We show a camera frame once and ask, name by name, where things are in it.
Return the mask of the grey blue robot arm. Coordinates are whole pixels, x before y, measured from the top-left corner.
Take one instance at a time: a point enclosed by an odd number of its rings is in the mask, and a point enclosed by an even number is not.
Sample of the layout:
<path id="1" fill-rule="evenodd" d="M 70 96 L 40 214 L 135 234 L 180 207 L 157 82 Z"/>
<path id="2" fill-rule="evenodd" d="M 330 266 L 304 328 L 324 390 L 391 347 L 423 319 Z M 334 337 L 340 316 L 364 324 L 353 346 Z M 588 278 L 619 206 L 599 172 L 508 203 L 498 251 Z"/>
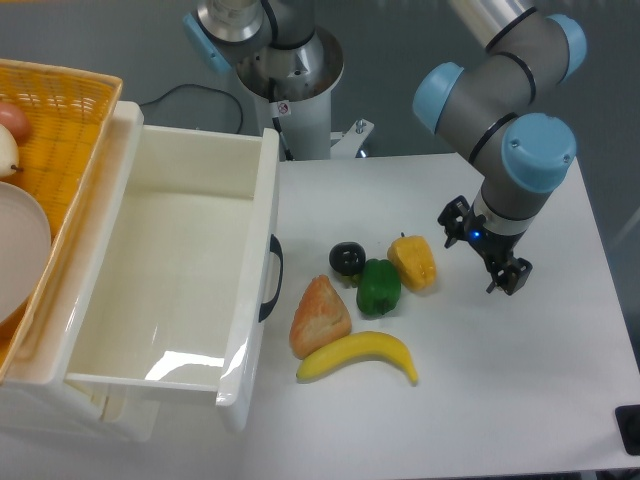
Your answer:
<path id="1" fill-rule="evenodd" d="M 412 109 L 483 178 L 473 201 L 456 198 L 440 214 L 448 242 L 468 243 L 491 287 L 513 294 L 532 270 L 514 247 L 576 155 L 572 130 L 530 106 L 582 64 L 586 38 L 574 20 L 543 16 L 529 1 L 455 1 L 452 9 L 487 60 L 472 71 L 452 62 L 435 67 Z M 260 124 L 278 133 L 284 159 L 324 160 L 347 150 L 330 139 L 343 53 L 316 24 L 312 2 L 205 1 L 183 26 L 212 70 L 234 72 L 251 93 Z"/>

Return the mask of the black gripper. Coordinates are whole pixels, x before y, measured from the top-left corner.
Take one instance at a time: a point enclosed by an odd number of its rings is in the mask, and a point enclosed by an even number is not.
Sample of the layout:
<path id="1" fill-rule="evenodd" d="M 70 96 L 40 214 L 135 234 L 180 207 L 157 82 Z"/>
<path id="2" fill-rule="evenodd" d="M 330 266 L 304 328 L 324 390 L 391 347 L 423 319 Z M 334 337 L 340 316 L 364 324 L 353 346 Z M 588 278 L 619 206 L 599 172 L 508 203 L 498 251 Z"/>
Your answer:
<path id="1" fill-rule="evenodd" d="M 444 229 L 445 248 L 467 241 L 482 258 L 491 275 L 487 293 L 499 289 L 511 296 L 526 284 L 533 265 L 513 253 L 525 233 L 524 220 L 499 215 L 483 196 L 477 196 L 471 207 L 464 196 L 458 196 L 445 205 L 437 222 Z"/>

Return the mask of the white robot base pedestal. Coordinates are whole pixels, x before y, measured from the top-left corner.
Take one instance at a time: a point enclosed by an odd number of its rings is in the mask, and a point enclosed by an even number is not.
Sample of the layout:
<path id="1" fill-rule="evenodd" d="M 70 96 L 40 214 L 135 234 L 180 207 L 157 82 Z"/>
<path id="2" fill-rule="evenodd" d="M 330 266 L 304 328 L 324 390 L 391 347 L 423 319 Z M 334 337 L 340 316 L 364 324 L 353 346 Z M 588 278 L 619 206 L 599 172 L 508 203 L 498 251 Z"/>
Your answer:
<path id="1" fill-rule="evenodd" d="M 363 154 L 372 122 L 360 118 L 346 131 L 332 128 L 332 93 L 343 70 L 340 44 L 321 27 L 298 48 L 267 46 L 237 64 L 259 129 L 279 135 L 280 160 L 344 160 Z"/>

